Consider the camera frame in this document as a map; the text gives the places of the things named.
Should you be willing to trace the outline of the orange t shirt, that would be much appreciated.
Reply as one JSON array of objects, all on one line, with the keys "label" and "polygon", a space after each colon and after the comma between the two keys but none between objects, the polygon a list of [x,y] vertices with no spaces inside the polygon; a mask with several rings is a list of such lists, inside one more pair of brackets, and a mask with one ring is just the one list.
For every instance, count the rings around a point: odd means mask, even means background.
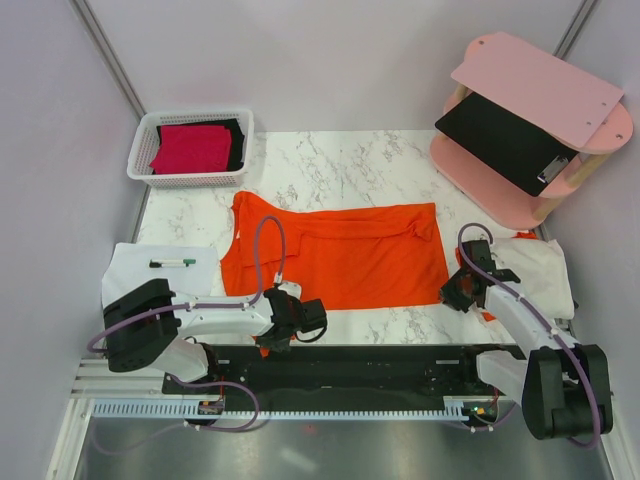
[{"label": "orange t shirt", "polygon": [[241,191],[221,260],[224,291],[249,295],[276,274],[328,310],[439,303],[449,273],[433,203],[297,213]]}]

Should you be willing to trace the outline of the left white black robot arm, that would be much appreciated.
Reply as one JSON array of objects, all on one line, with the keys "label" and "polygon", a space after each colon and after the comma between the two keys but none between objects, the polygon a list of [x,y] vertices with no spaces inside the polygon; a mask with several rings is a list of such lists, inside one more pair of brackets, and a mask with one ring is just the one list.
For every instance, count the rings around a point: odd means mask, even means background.
[{"label": "left white black robot arm", "polygon": [[276,283],[252,296],[199,297],[176,293],[166,279],[152,279],[103,310],[106,359],[113,373],[164,371],[198,393],[219,382],[213,348],[190,337],[246,335],[260,349],[282,352],[300,333],[324,333],[321,300],[303,302],[301,287]]}]

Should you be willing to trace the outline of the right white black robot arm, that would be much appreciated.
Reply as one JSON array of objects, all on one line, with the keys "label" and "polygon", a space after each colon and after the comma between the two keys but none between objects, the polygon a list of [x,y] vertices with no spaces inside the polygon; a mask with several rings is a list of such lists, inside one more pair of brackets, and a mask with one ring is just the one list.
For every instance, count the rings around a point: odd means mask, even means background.
[{"label": "right white black robot arm", "polygon": [[596,345],[583,345],[559,330],[526,295],[519,277],[500,269],[488,241],[458,245],[459,270],[441,287],[441,301],[467,312],[491,313],[522,353],[484,351],[458,368],[458,381],[477,394],[492,386],[520,408],[529,432],[539,440],[565,438],[594,447],[613,427],[608,361]]}]

